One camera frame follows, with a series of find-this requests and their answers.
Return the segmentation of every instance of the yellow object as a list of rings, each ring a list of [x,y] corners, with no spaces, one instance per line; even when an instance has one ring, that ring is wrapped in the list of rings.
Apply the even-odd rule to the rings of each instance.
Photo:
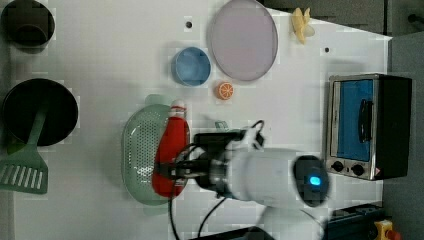
[[[378,230],[378,236],[375,240],[390,240],[386,237],[386,232],[389,230],[393,230],[393,223],[388,220],[374,222],[375,226]]]
[[[305,14],[302,14],[302,10],[300,10],[300,8],[296,8],[296,10],[293,12],[292,23],[294,33],[302,44],[305,44],[306,42],[305,29],[308,26],[309,20],[311,19],[310,12],[310,8],[306,9]]]

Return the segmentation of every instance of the spatula handle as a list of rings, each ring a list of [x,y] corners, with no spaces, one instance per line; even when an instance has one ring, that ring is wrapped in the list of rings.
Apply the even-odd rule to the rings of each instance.
[[[44,122],[46,120],[48,105],[48,100],[44,100],[40,109],[38,109],[34,118],[34,123],[32,124],[31,133],[28,137],[28,145],[37,145],[38,140],[40,139],[41,131],[43,130]]]

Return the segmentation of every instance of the green spatula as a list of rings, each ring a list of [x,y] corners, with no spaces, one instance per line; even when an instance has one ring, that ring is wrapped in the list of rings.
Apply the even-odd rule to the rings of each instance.
[[[38,110],[27,145],[0,161],[0,189],[34,194],[47,193],[48,167],[37,151],[47,105]]]

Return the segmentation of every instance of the oven door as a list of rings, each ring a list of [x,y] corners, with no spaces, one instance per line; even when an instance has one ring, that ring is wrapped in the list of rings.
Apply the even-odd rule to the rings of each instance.
[[[334,83],[331,156],[370,161],[373,80]]]

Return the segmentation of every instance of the black frying pan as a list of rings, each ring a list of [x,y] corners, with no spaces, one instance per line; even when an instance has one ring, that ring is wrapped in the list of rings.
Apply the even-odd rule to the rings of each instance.
[[[75,128],[78,105],[72,93],[55,81],[36,78],[16,85],[4,99],[2,117],[15,138],[27,142],[35,115],[47,94],[49,109],[38,146],[56,144]]]

